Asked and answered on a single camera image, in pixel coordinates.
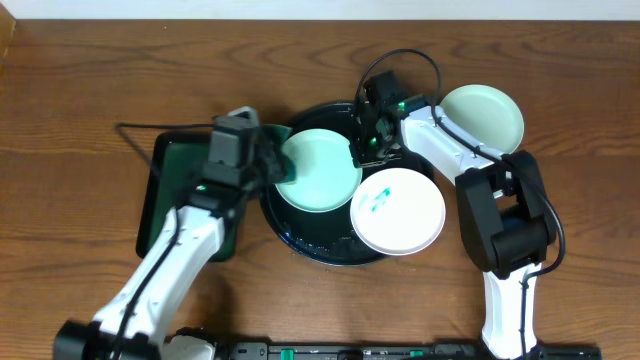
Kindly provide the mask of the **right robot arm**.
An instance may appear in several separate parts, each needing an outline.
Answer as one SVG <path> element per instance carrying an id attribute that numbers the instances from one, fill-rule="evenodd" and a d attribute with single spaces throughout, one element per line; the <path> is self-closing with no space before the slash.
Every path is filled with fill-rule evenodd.
<path id="1" fill-rule="evenodd" d="M 465 86 L 442 101 L 423 95 L 357 99 L 352 111 L 355 163 L 374 174 L 350 208 L 357 236 L 386 255 L 426 248 L 441 232 L 445 205 L 434 183 L 390 162 L 411 155 L 428 162 L 455 188 L 460 236 L 482 272 L 482 340 L 498 359 L 522 359 L 537 340 L 534 287 L 548 246 L 561 242 L 559 217 L 538 165 L 520 149 L 524 119 L 507 95 Z"/>

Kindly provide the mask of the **green scouring sponge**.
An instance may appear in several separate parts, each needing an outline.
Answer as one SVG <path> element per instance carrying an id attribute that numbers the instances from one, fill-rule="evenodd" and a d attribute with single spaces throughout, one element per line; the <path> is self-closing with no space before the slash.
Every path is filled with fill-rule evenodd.
<path id="1" fill-rule="evenodd" d="M 261 126 L 266 140 L 266 171 L 271 184 L 289 183 L 295 179 L 295 165 L 283 152 L 285 141 L 292 129 L 283 125 L 266 124 Z"/>

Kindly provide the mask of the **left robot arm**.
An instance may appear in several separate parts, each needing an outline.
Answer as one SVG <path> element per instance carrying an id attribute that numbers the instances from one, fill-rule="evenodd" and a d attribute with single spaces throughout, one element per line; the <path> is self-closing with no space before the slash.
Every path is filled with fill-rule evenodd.
<path id="1" fill-rule="evenodd" d="M 67 321 L 56 359 L 160 359 L 176 311 L 203 266 L 226 242 L 247 202 L 294 171 L 281 147 L 288 128 L 257 126 L 211 133 L 194 179 L 179 185 L 164 225 L 121 291 L 88 324 Z"/>

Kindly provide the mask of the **mint plate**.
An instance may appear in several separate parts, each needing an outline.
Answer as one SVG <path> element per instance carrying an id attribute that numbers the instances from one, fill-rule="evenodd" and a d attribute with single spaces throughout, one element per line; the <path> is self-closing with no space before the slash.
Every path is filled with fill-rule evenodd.
<path id="1" fill-rule="evenodd" d="M 305 130 L 287 139 L 282 152 L 293 163 L 291 181 L 276 184 L 281 197 L 306 212 L 323 213 L 346 204 L 363 178 L 356 168 L 350 142 L 326 129 Z"/>
<path id="2" fill-rule="evenodd" d="M 514 152 L 524 137 L 524 117 L 507 94 L 488 85 L 471 84 L 451 91 L 440 106 L 470 135 L 504 153 Z"/>

